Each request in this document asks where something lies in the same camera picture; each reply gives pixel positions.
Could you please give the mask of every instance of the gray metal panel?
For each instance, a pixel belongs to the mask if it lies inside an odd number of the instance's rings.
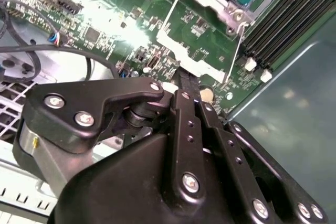
[[[336,223],[336,16],[295,58],[235,120]]]

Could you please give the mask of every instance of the wire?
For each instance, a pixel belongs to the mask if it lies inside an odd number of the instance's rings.
[[[95,60],[96,62],[107,67],[111,71],[114,78],[119,77],[118,70],[113,63],[91,52],[79,50],[76,48],[55,47],[53,45],[29,45],[29,46],[15,46],[15,47],[0,47],[0,54],[5,53],[5,52],[29,52],[29,51],[62,51],[62,52],[70,52],[72,54],[82,55],[89,59]]]
[[[21,46],[27,46],[28,44],[20,37],[20,35],[16,32],[16,30],[13,27],[12,21],[10,19],[10,16],[8,14],[8,11],[5,6],[0,4],[0,10],[5,14],[4,15],[4,24],[6,25],[6,29],[8,29],[9,34],[15,39],[15,41],[21,45]],[[38,58],[37,54],[35,52],[27,52],[30,60],[33,63],[34,66],[34,75],[31,77],[23,77],[23,78],[18,78],[18,77],[11,77],[11,76],[4,76],[3,80],[6,82],[28,82],[33,79],[35,79],[41,72],[41,61]]]
[[[85,59],[86,59],[86,76],[84,81],[89,81],[92,75],[92,64],[90,58],[85,57]]]
[[[2,25],[2,27],[0,29],[0,39],[1,39],[7,31],[7,24],[6,24],[5,21],[9,20],[9,14],[8,14],[8,11],[6,10],[6,8],[2,5],[0,5],[0,10],[1,10],[1,13],[2,13],[3,21],[4,21],[4,24]]]
[[[79,54],[79,55],[83,55],[83,56],[89,55],[86,58],[86,63],[87,63],[87,74],[86,74],[86,77],[85,77],[86,81],[88,81],[90,79],[91,75],[92,75],[92,64],[91,64],[90,59],[94,59],[95,61],[101,63],[102,65],[104,65],[108,69],[110,69],[114,78],[117,78],[119,76],[116,67],[112,63],[110,63],[106,60],[103,60],[102,58],[99,58],[94,54],[91,54],[91,53],[85,52],[85,51],[81,51],[81,50],[77,50],[75,48],[68,48],[68,47],[62,47],[62,50],[58,50],[59,49],[59,43],[60,43],[60,33],[56,29],[56,27],[51,23],[51,21],[47,17],[45,17],[39,10],[34,9],[33,7],[27,5],[27,4],[25,4],[25,3],[23,3],[19,0],[0,0],[0,2],[12,2],[12,3],[16,3],[18,5],[22,5],[22,6],[26,7],[27,9],[31,10],[32,12],[34,12],[35,14],[37,14],[39,17],[41,17],[48,24],[48,26],[54,32],[54,35],[49,39],[49,41],[52,42],[54,45],[56,45],[57,48],[50,47],[51,45],[38,45],[38,46],[48,46],[49,47],[49,49],[41,49],[41,50],[67,51],[67,52],[72,51],[75,54]],[[12,35],[12,37],[16,40],[16,42],[20,46],[23,46],[23,48],[29,47],[28,44],[15,31],[5,6],[0,5],[0,9],[3,13],[4,21],[7,21],[7,22],[4,22],[4,25],[0,29],[0,39],[5,34],[7,27],[10,26],[11,29],[9,30],[9,32]],[[33,80],[36,76],[39,75],[39,73],[41,72],[41,62],[40,62],[37,54],[34,51],[35,50],[27,50],[26,51],[27,54],[29,55],[31,61],[33,62],[33,65],[34,65],[34,68],[35,68],[34,75],[32,77],[29,77],[29,78],[14,78],[14,77],[5,76],[5,78],[7,79],[6,80],[7,82],[27,82],[27,81]]]

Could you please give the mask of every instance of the screw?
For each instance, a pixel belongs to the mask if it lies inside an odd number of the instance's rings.
[[[323,219],[323,214],[321,213],[321,211],[318,209],[317,206],[311,205],[311,209],[313,210],[313,213],[316,215],[317,218]]]
[[[155,91],[160,90],[159,86],[154,82],[151,83],[151,88],[154,89]]]
[[[209,110],[209,111],[211,111],[212,110],[212,108],[211,108],[211,106],[209,105],[209,104],[205,104],[205,108],[207,109],[207,110]]]
[[[259,199],[255,199],[253,201],[253,207],[254,209],[257,211],[257,214],[264,218],[267,219],[268,218],[268,211],[267,208],[265,207],[265,205],[259,200]]]
[[[78,112],[75,115],[75,121],[76,123],[78,123],[80,126],[83,126],[83,127],[93,126],[95,122],[92,115],[89,114],[88,112]]]
[[[60,109],[65,105],[64,100],[56,95],[49,95],[44,99],[45,105],[52,109]]]
[[[299,207],[299,210],[302,213],[302,215],[305,216],[307,219],[309,219],[310,218],[310,212],[305,207],[305,205],[302,204],[302,203],[298,203],[298,207]]]
[[[182,92],[182,96],[185,98],[185,99],[190,99],[190,96],[186,93],[186,92]]]
[[[183,175],[182,182],[185,189],[193,194],[198,192],[200,188],[197,179],[189,173]]]
[[[234,15],[234,17],[235,17],[235,20],[239,22],[241,21],[241,18],[243,17],[243,15],[241,13],[237,13],[236,15]]]
[[[241,128],[237,124],[234,124],[233,127],[236,131],[242,132]]]
[[[228,92],[228,93],[226,94],[225,98],[226,98],[228,101],[232,100],[232,98],[233,98],[233,94],[232,94],[232,92]]]

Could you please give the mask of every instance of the motherboard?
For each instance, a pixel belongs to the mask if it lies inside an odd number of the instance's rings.
[[[60,31],[63,45],[113,62],[120,78],[200,78],[202,100],[230,112],[334,13],[335,0],[20,0]],[[31,10],[13,17],[50,33]]]

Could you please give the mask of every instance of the white connector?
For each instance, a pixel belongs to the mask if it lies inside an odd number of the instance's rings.
[[[255,69],[256,66],[257,66],[257,62],[252,57],[249,57],[245,63],[244,68],[247,71],[251,72],[253,69]]]
[[[262,72],[262,75],[261,75],[261,77],[260,77],[260,80],[263,82],[263,83],[266,83],[266,82],[268,82],[270,79],[272,79],[272,73],[269,71],[269,70],[267,70],[267,69],[265,69],[263,72]]]

